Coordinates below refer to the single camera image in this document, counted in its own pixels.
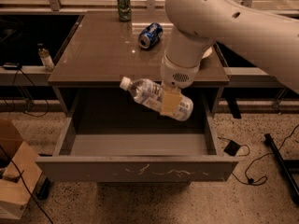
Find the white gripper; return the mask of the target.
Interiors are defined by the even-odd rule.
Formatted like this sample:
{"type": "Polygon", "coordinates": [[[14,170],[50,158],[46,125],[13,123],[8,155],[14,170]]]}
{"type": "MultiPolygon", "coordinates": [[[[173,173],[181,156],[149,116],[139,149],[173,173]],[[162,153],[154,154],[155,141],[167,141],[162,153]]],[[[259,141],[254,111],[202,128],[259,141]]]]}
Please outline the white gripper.
{"type": "Polygon", "coordinates": [[[182,99],[181,89],[191,86],[199,71],[199,66],[186,68],[172,63],[166,56],[162,59],[161,79],[163,99],[160,114],[173,117],[182,99]]]}

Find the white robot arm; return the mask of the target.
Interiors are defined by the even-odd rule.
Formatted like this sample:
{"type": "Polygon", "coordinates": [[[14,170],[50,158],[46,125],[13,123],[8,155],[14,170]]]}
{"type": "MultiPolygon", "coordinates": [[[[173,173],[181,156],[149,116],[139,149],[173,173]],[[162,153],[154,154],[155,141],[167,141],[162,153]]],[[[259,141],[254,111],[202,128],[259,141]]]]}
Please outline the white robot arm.
{"type": "Polygon", "coordinates": [[[173,23],[161,66],[166,87],[191,86],[203,54],[218,41],[299,92],[299,20],[234,0],[165,0],[165,13],[173,23]]]}

